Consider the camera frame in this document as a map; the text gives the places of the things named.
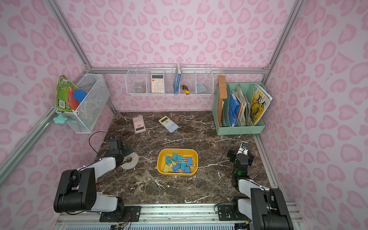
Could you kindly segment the blue folder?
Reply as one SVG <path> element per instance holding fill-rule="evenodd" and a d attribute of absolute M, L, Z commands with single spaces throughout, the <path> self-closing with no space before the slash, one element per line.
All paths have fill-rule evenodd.
<path fill-rule="evenodd" d="M 228 117 L 231 127 L 234 127 L 236 125 L 240 106 L 241 104 L 237 99 L 235 93 L 232 90 L 230 90 Z"/>

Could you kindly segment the brown folder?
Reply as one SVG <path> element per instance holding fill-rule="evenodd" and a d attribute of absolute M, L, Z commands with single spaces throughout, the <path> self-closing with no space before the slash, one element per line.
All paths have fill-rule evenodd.
<path fill-rule="evenodd" d="M 217 116 L 218 116 L 218 124 L 221 126 L 221 120 L 222 120 L 222 111 L 224 107 L 224 99 L 228 98 L 227 94 L 227 83 L 226 83 L 226 76 L 219 75 L 218 77 L 218 110 L 217 110 Z"/>

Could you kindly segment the blue round disc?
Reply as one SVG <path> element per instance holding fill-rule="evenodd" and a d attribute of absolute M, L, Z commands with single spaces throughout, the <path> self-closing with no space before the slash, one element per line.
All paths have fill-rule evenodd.
<path fill-rule="evenodd" d="M 87 96 L 87 92 L 85 92 L 82 89 L 77 89 L 73 91 L 74 99 L 80 103 L 85 99 L 86 96 Z"/>

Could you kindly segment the pink calculator in basket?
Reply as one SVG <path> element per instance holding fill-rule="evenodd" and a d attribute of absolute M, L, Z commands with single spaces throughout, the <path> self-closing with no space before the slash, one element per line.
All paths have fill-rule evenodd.
<path fill-rule="evenodd" d="M 164 89 L 164 75 L 153 74 L 151 75 L 151 92 L 153 94 L 163 94 Z"/>

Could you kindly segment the yellow blue calculator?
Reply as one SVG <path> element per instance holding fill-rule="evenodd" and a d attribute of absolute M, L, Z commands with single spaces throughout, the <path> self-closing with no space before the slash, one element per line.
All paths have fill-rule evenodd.
<path fill-rule="evenodd" d="M 168 116 L 164 116 L 159 120 L 159 123 L 163 125 L 170 133 L 175 132 L 179 126 L 174 123 Z"/>

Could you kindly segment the blue book in basket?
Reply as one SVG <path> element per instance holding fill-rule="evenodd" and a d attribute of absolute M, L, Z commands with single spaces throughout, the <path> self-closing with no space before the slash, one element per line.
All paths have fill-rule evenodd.
<path fill-rule="evenodd" d="M 177 63 L 176 64 L 176 69 L 175 69 L 175 76 L 174 76 L 174 81 L 173 81 L 173 93 L 174 95 L 177 95 L 178 93 L 180 93 L 180 79 L 181 79 L 181 67 L 180 64 Z"/>

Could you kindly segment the white tape roll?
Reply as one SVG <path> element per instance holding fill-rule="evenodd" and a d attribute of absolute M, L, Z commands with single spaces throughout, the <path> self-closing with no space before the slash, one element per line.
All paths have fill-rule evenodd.
<path fill-rule="evenodd" d="M 135 152 L 129 154 L 124 158 L 123 164 L 120 166 L 124 170 L 135 168 L 139 162 L 139 156 Z"/>

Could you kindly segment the metal base rail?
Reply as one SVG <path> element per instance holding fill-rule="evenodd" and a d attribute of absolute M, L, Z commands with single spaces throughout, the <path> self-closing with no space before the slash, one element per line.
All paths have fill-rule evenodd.
<path fill-rule="evenodd" d="M 60 214 L 55 230 L 252 230 L 251 221 L 235 218 L 230 204 L 128 205 L 131 214 L 101 222 L 99 213 Z"/>

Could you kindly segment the yellow plastic storage box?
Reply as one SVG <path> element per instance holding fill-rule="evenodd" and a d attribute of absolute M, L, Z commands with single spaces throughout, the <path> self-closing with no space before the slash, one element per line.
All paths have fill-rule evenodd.
<path fill-rule="evenodd" d="M 181 164 L 181 163 L 186 163 L 187 164 L 187 158 L 192 157 L 193 158 L 193 165 L 189 166 L 191 173 L 185 173 L 182 170 L 179 170 L 178 172 L 173 172 L 172 167 L 170 167 L 169 172 L 164 173 L 164 167 L 166 165 L 165 163 L 165 156 L 171 156 L 172 159 L 172 154 L 176 153 L 178 156 L 183 156 L 183 161 L 177 161 L 177 164 Z M 159 173 L 163 174 L 163 175 L 171 175 L 171 176 L 193 176 L 198 169 L 198 154 L 195 150 L 193 149 L 163 149 L 158 156 L 158 161 L 157 161 L 157 170 Z"/>

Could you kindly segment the pink calculator on table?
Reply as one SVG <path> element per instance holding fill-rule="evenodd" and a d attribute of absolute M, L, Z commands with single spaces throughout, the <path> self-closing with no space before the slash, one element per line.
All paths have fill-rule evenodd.
<path fill-rule="evenodd" d="M 139 134 L 146 131 L 146 126 L 144 123 L 144 119 L 142 115 L 139 115 L 137 117 L 134 117 L 132 119 L 133 126 L 134 126 L 134 132 L 135 134 Z"/>

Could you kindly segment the yellow art magazine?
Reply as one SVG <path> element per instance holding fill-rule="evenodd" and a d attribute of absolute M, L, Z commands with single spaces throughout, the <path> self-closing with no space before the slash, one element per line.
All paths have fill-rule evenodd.
<path fill-rule="evenodd" d="M 250 117 L 253 125 L 256 125 L 270 106 L 272 96 L 260 85 L 252 84 L 252 100 L 250 103 Z"/>

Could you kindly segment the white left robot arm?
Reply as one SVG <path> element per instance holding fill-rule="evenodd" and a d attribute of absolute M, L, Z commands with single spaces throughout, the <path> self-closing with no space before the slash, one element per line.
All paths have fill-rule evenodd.
<path fill-rule="evenodd" d="M 124 140 L 112 139 L 105 157 L 79 169 L 64 171 L 57 187 L 54 210 L 70 215 L 90 211 L 124 216 L 126 211 L 122 198 L 98 194 L 96 182 L 126 163 L 126 157 L 132 153 L 132 148 Z"/>

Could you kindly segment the green plastic file organizer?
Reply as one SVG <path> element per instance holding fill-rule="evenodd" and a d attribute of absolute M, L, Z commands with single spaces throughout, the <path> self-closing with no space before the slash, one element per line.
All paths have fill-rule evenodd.
<path fill-rule="evenodd" d="M 230 90 L 235 91 L 236 86 L 239 85 L 242 89 L 242 92 L 247 97 L 248 101 L 251 102 L 253 96 L 253 84 L 259 85 L 263 89 L 265 86 L 261 82 L 237 82 L 237 83 L 227 83 L 227 93 Z M 214 86 L 214 107 L 212 109 L 212 114 L 214 117 L 214 123 L 216 127 L 217 134 L 219 136 L 223 135 L 244 135 L 244 134 L 260 134 L 264 128 L 265 124 L 262 119 L 258 121 L 256 125 L 251 124 L 251 126 L 230 126 L 228 121 L 228 115 L 225 114 L 222 116 L 222 124 L 220 126 L 218 121 L 218 99 L 219 99 L 219 88 L 217 85 Z"/>

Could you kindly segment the clear tape roll in basket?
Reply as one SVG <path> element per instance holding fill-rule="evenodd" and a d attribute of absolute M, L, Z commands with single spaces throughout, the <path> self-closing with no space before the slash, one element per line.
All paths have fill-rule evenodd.
<path fill-rule="evenodd" d="M 146 84 L 137 84 L 134 87 L 134 93 L 136 94 L 145 94 L 147 91 Z"/>

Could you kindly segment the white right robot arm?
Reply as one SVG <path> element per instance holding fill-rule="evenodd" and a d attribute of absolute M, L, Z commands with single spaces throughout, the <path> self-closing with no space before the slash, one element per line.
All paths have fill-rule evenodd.
<path fill-rule="evenodd" d="M 267 188 L 250 178 L 248 169 L 254 156 L 243 148 L 229 150 L 227 157 L 233 163 L 232 186 L 244 197 L 235 197 L 231 204 L 216 204 L 214 211 L 220 221 L 241 220 L 236 229 L 293 230 L 294 226 L 283 193 L 278 188 Z"/>

